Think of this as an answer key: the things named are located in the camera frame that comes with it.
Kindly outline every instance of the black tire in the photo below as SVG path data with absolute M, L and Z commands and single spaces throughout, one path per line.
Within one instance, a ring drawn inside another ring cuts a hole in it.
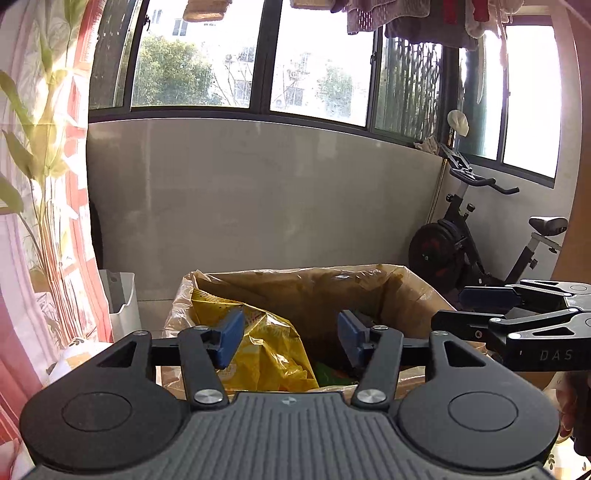
M 455 231 L 439 223 L 423 225 L 414 234 L 408 249 L 408 266 L 441 294 L 456 287 L 464 264 Z

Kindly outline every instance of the bike seat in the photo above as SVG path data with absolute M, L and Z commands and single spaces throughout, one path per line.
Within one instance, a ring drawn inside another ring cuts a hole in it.
M 530 225 L 543 236 L 556 236 L 564 233 L 569 221 L 564 217 L 531 217 Z

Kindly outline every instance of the red cloth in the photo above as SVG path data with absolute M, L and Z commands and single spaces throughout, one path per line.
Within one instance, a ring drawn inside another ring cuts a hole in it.
M 443 0 L 443 21 L 450 25 L 457 24 L 456 0 Z
M 472 0 L 472 5 L 474 5 L 474 20 L 486 23 L 491 19 L 488 14 L 488 0 Z

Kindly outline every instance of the sheer curtain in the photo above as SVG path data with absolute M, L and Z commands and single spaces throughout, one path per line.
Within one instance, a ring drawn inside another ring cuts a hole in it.
M 86 185 L 104 3 L 19 0 L 0 14 L 0 480 L 16 468 L 20 412 L 60 350 L 111 338 Z

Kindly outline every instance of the exercise bike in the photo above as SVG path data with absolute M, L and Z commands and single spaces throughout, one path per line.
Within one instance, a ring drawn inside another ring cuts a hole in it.
M 467 211 L 460 211 L 464 195 L 468 187 L 491 187 L 503 195 L 516 194 L 519 187 L 506 190 L 498 186 L 495 179 L 476 175 L 461 153 L 453 152 L 445 145 L 441 145 L 441 149 L 450 162 L 450 175 L 461 183 L 455 194 L 446 196 L 449 207 L 444 217 L 423 225 L 411 240 L 408 265 L 413 272 L 445 295 L 466 286 L 496 287 L 516 283 L 528 266 L 533 269 L 537 265 L 534 253 L 540 243 L 548 246 L 552 253 L 560 251 L 561 245 L 548 237 L 565 232 L 568 220 L 564 217 L 531 217 L 529 224 L 535 232 L 507 278 L 501 280 L 487 273 L 466 223 L 475 207 L 468 203 Z

